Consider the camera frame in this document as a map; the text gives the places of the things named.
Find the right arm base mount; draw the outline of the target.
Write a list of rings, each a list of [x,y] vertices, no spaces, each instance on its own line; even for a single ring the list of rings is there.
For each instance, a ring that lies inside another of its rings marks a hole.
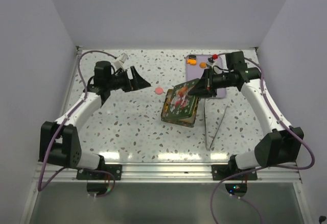
[[[241,170],[237,168],[235,155],[232,155],[227,164],[212,164],[212,178],[214,181],[223,180],[229,176],[235,175],[237,173],[244,172],[245,170]],[[256,181],[258,179],[257,173],[250,172],[241,176],[236,176],[231,178],[230,180],[250,180]]]

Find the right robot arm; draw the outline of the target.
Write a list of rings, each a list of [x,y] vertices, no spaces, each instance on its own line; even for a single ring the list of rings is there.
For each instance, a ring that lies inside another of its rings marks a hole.
[[[228,175],[237,180],[251,168],[296,161],[304,133],[281,114],[265,85],[259,65],[248,67],[250,60],[242,51],[225,53],[224,56],[226,69],[218,66],[218,55],[208,58],[207,69],[189,94],[199,98],[214,97],[217,89],[236,87],[251,105],[264,134],[254,150],[230,157]]]

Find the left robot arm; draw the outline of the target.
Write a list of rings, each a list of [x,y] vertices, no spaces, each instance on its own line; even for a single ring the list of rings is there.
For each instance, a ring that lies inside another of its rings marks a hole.
[[[104,158],[99,154],[84,153],[79,140],[79,131],[94,112],[99,110],[114,90],[137,91],[150,87],[134,66],[130,67],[132,78],[127,71],[113,73],[108,61],[99,61],[94,68],[93,83],[87,84],[86,91],[64,115],[54,122],[46,121],[41,126],[39,161],[71,169],[88,169],[94,179],[106,174]]]

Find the metal tongs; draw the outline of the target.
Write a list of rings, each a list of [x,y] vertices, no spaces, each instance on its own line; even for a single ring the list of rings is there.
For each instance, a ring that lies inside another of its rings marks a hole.
[[[218,114],[213,114],[213,109],[209,108],[209,99],[203,102],[203,122],[204,122],[204,146],[207,151],[211,151],[216,141],[221,125],[224,122],[229,106],[219,110]]]

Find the gold tin lid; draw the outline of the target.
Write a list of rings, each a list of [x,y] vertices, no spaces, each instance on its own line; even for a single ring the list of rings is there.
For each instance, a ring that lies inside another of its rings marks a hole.
[[[193,79],[174,86],[167,92],[161,118],[168,121],[191,119],[196,116],[199,99],[189,95],[199,79]]]

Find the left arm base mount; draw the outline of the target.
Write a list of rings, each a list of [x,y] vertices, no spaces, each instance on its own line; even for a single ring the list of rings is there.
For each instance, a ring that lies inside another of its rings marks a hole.
[[[94,181],[104,181],[104,180],[116,180],[121,179],[123,172],[123,166],[121,164],[105,164],[102,169],[88,170],[84,169],[81,172],[77,172],[77,180],[94,180]]]

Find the green cookie tin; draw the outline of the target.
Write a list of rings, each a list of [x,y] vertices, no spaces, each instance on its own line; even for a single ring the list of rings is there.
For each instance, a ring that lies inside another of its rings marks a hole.
[[[193,128],[199,100],[179,90],[169,89],[161,110],[161,121]]]

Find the pink round cookie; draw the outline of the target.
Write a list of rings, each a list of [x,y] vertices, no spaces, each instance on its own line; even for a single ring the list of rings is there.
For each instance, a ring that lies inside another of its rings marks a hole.
[[[163,94],[164,90],[161,87],[155,88],[155,93],[156,94]]]

